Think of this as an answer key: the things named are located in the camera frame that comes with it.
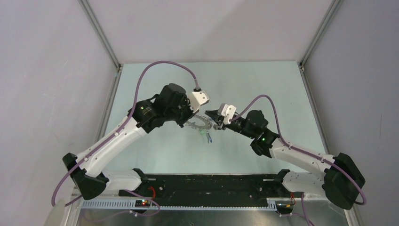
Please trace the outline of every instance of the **perforated metal strip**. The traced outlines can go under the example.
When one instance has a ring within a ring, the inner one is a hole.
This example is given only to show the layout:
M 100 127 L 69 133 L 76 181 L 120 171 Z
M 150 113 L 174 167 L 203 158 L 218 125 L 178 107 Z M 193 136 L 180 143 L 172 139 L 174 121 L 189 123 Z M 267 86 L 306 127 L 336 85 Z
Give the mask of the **perforated metal strip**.
M 83 209 L 114 209 L 114 210 L 142 210 L 143 207 L 135 207 L 136 200 L 129 199 L 92 199 L 84 201 Z M 276 202 L 267 201 L 268 207 L 191 207 L 191 206 L 161 206 L 161 210 L 269 210 L 276 211 Z

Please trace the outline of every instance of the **white wall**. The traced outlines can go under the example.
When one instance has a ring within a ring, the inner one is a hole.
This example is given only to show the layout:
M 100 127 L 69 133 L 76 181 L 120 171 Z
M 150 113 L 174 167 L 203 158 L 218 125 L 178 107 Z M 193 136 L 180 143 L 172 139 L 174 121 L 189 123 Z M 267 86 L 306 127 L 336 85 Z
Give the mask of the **white wall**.
M 332 0 L 90 0 L 122 63 L 300 61 Z
M 76 0 L 0 1 L 0 43 L 0 225 L 43 225 L 61 158 L 93 144 L 115 69 Z
M 331 152 L 366 178 L 368 226 L 397 225 L 399 1 L 344 1 L 313 53 L 310 80 Z

